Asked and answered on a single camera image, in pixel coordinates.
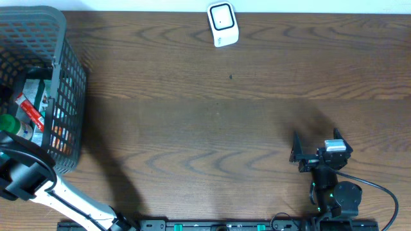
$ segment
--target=robotic arm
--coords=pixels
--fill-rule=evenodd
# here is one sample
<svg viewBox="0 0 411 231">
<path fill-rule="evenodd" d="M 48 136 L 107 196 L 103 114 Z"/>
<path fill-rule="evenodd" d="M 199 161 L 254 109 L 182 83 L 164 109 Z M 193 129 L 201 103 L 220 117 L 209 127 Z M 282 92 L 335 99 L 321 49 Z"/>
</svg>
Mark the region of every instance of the robotic arm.
<svg viewBox="0 0 411 231">
<path fill-rule="evenodd" d="M 134 223 L 110 206 L 80 192 L 56 174 L 54 160 L 40 147 L 23 138 L 0 132 L 0 196 L 7 200 L 20 198 L 41 203 L 80 225 L 59 223 L 58 230 L 61 231 L 378 231 L 375 221 L 352 220 L 358 215 L 362 189 L 354 183 L 338 182 L 337 179 L 337 175 L 348 177 L 337 170 L 347 164 L 352 152 L 353 149 L 337 129 L 334 130 L 334 139 L 325 141 L 325 146 L 318 148 L 313 155 L 302 152 L 298 135 L 294 135 L 290 162 L 299 162 L 299 171 L 311 172 L 313 176 L 310 200 L 315 204 L 315 193 L 319 214 L 311 219 L 276 219 L 278 214 L 285 214 L 280 212 L 271 222 L 140 220 Z M 396 202 L 396 211 L 384 230 L 394 222 L 398 213 L 398 201 L 392 193 L 390 195 Z"/>
</svg>

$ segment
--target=wooden table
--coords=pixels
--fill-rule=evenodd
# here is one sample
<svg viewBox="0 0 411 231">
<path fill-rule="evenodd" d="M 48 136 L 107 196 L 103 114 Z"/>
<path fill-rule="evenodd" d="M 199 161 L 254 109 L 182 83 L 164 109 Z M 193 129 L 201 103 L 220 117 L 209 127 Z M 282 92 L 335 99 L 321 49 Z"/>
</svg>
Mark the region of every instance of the wooden table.
<svg viewBox="0 0 411 231">
<path fill-rule="evenodd" d="M 411 221 L 411 16 L 238 13 L 240 39 L 215 48 L 205 13 L 65 12 L 89 72 L 83 151 L 66 178 L 132 216 L 270 219 L 316 211 L 311 175 L 288 163 L 340 129 L 343 172 L 392 190 Z M 390 219 L 362 185 L 360 218 Z M 66 219 L 1 201 L 1 230 Z"/>
</svg>

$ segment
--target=white label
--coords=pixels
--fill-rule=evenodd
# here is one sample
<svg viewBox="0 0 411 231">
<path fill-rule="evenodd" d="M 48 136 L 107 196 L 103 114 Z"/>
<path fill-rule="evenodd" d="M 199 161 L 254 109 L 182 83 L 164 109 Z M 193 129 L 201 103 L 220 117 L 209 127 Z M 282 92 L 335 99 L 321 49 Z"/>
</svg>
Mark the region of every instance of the white label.
<svg viewBox="0 0 411 231">
<path fill-rule="evenodd" d="M 18 135 L 19 137 L 23 137 L 27 140 L 30 140 L 33 136 L 33 128 L 31 128 L 30 125 L 20 121 L 20 130 L 17 132 L 16 135 Z"/>
</svg>

